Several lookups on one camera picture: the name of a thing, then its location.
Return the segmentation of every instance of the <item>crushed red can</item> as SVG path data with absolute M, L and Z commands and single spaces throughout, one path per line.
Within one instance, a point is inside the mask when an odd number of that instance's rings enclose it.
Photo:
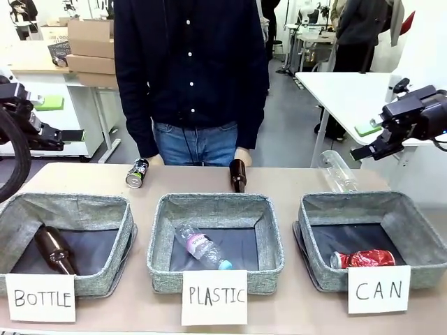
M 347 267 L 389 267 L 396 265 L 393 254 L 387 250 L 358 251 L 350 255 L 335 251 L 330 257 L 330 266 L 333 269 L 346 269 Z

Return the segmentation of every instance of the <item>person's left hand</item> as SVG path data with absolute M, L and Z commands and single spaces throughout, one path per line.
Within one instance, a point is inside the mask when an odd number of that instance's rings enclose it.
M 250 151 L 245 148 L 238 147 L 235 152 L 235 159 L 240 159 L 244 162 L 246 167 L 251 166 L 253 161 L 251 160 Z

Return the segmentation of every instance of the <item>paper sign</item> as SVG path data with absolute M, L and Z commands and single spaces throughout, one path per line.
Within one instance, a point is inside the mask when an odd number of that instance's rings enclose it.
M 246 324 L 247 271 L 183 272 L 183 326 Z
M 406 311 L 411 267 L 349 267 L 349 314 Z
M 75 322 L 75 277 L 6 274 L 9 316 L 14 321 Z

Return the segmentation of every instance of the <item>jeans pocket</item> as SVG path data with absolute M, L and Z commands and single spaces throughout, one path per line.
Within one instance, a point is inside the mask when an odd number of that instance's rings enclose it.
M 170 124 L 162 124 L 161 122 L 156 122 L 154 128 L 161 133 L 170 133 L 173 131 L 173 126 Z
M 220 131 L 232 131 L 237 128 L 237 122 L 230 122 L 229 124 L 224 124 L 218 128 Z

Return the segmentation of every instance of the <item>button-up shirt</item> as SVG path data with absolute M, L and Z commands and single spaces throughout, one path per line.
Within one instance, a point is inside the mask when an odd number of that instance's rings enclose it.
M 255 0 L 115 0 L 115 63 L 127 128 L 158 154 L 152 120 L 238 125 L 254 149 L 269 86 Z

